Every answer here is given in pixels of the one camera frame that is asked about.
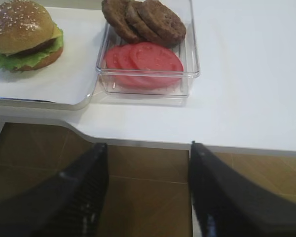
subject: burger patty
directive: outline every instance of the burger patty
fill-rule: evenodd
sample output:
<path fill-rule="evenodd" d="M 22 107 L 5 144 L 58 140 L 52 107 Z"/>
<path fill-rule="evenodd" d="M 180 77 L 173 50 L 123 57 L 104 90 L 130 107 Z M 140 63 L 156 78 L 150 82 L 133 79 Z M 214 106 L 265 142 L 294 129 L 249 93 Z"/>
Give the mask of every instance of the burger patty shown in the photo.
<path fill-rule="evenodd" d="M 48 41 L 45 41 L 45 42 L 39 44 L 38 46 L 35 46 L 34 48 L 30 48 L 30 49 L 18 52 L 16 54 L 13 54 L 13 56 L 26 57 L 31 54 L 38 53 L 38 52 L 43 51 L 43 50 L 49 48 L 50 46 L 52 46 L 55 41 L 56 41 L 56 39 L 50 39 Z"/>

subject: cooked patty stack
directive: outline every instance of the cooked patty stack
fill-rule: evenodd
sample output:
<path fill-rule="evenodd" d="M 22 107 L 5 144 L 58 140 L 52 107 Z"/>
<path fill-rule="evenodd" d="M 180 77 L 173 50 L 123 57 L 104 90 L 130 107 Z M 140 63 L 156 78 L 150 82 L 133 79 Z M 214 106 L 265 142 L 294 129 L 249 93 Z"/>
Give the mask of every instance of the cooked patty stack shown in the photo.
<path fill-rule="evenodd" d="M 163 47 L 181 43 L 185 25 L 158 0 L 103 0 L 102 12 L 115 32 L 128 43 L 150 41 Z"/>

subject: hamburger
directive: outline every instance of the hamburger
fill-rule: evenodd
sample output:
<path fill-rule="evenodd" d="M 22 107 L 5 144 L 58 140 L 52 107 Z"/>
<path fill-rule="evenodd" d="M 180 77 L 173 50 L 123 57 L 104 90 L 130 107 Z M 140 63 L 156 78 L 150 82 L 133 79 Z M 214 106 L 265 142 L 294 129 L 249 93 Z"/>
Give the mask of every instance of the hamburger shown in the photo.
<path fill-rule="evenodd" d="M 30 71 L 54 63 L 64 47 L 63 31 L 42 5 L 12 0 L 0 5 L 0 68 Z"/>

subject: white counter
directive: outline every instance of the white counter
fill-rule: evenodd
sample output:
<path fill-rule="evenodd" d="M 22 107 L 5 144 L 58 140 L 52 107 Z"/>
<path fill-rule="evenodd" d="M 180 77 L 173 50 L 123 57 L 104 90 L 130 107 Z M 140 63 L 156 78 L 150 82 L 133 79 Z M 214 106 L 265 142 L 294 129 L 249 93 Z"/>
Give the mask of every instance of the white counter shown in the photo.
<path fill-rule="evenodd" d="M 58 124 L 89 141 L 296 155 L 296 0 L 194 0 L 201 76 L 183 107 L 0 107 L 3 121 Z"/>

